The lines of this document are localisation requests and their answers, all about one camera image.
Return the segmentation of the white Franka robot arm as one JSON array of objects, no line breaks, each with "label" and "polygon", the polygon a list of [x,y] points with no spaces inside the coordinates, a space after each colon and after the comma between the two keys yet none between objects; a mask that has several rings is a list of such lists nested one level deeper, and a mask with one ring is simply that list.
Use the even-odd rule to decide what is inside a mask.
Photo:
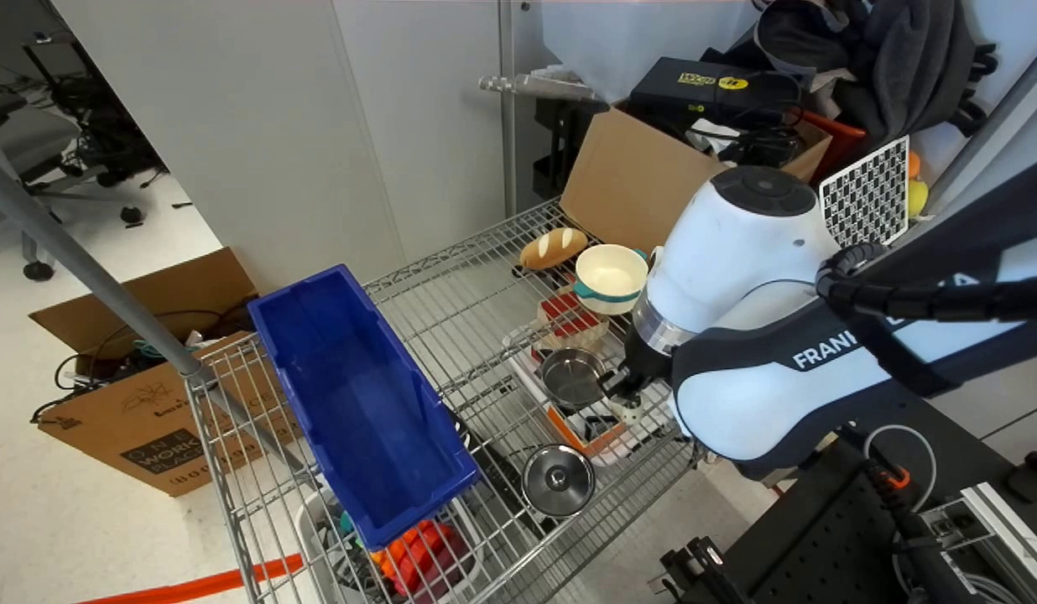
[{"label": "white Franka robot arm", "polygon": [[1037,162],[902,244],[843,244],[807,185],[723,169],[672,227],[614,389],[752,477],[1037,355]]}]

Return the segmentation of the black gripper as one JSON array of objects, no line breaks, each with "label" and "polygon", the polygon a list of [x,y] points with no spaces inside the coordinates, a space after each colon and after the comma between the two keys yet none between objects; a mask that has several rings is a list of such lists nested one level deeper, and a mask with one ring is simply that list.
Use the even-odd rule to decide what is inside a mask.
[{"label": "black gripper", "polygon": [[637,398],[654,380],[672,374],[672,359],[652,351],[642,335],[623,338],[614,398]]}]

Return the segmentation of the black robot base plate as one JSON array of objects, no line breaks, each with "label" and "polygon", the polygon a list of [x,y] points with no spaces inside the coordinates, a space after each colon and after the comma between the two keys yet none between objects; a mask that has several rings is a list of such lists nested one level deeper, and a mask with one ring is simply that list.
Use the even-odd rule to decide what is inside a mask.
[{"label": "black robot base plate", "polygon": [[1037,604],[1037,469],[936,413],[850,429],[732,546],[657,559],[673,604]]}]

